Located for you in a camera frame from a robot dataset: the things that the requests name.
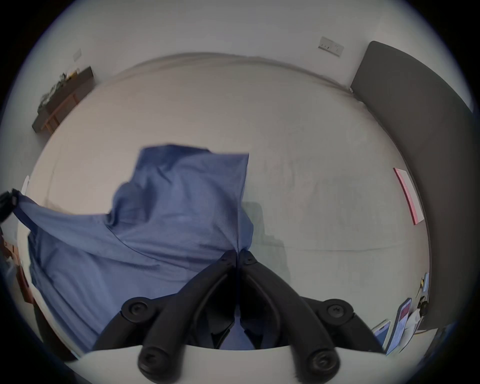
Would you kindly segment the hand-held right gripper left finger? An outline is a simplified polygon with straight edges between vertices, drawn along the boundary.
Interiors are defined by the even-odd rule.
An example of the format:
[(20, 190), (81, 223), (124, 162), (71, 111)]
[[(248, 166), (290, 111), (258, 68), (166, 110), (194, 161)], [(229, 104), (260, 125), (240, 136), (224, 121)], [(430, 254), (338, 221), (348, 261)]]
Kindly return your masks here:
[(141, 345), (140, 373), (153, 383), (174, 382), (185, 345), (219, 349), (230, 333), (237, 304), (236, 258), (236, 251), (225, 252), (175, 294), (127, 300), (92, 350)]

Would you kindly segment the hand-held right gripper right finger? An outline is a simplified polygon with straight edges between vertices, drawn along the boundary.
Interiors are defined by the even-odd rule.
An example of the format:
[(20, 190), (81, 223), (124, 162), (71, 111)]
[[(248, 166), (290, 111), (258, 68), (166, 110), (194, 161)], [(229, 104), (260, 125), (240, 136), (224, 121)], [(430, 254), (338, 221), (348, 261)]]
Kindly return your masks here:
[(239, 254), (239, 322), (256, 350), (290, 346), (300, 381), (334, 378), (336, 348), (385, 354), (348, 302), (300, 296), (246, 250)]

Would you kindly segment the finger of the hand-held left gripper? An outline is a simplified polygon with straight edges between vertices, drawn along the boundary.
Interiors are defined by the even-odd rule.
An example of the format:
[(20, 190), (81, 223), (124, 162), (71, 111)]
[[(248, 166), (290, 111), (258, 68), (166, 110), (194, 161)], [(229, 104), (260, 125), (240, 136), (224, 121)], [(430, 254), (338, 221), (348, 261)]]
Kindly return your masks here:
[(17, 207), (19, 191), (12, 189), (0, 195), (0, 222), (4, 222)]

